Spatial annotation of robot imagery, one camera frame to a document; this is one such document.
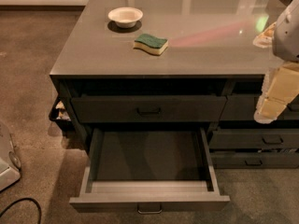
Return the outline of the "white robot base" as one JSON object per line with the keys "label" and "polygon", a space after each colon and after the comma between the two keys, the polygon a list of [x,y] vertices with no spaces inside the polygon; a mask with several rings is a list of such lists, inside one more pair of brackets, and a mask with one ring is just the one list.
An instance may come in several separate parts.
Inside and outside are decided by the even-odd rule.
{"label": "white robot base", "polygon": [[21,178],[21,162],[16,155],[8,127],[0,122],[0,191]]}

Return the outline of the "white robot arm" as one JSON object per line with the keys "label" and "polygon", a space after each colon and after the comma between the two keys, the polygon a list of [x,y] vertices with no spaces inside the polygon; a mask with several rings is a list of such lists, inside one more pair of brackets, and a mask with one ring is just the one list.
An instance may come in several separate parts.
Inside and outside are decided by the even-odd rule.
{"label": "white robot arm", "polygon": [[254,120],[269,124],[299,95],[299,0],[292,0],[278,19],[253,40],[259,48],[271,48],[283,64],[263,78]]}

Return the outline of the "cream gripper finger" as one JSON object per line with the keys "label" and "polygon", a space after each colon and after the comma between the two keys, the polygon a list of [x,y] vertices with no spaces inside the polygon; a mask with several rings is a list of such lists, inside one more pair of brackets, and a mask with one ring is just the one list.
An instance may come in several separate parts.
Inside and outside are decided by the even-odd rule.
{"label": "cream gripper finger", "polygon": [[275,28],[276,24],[273,22],[263,32],[261,32],[253,39],[253,45],[262,49],[271,48]]}
{"label": "cream gripper finger", "polygon": [[299,63],[285,62],[264,76],[254,120],[269,124],[276,120],[299,94]]}

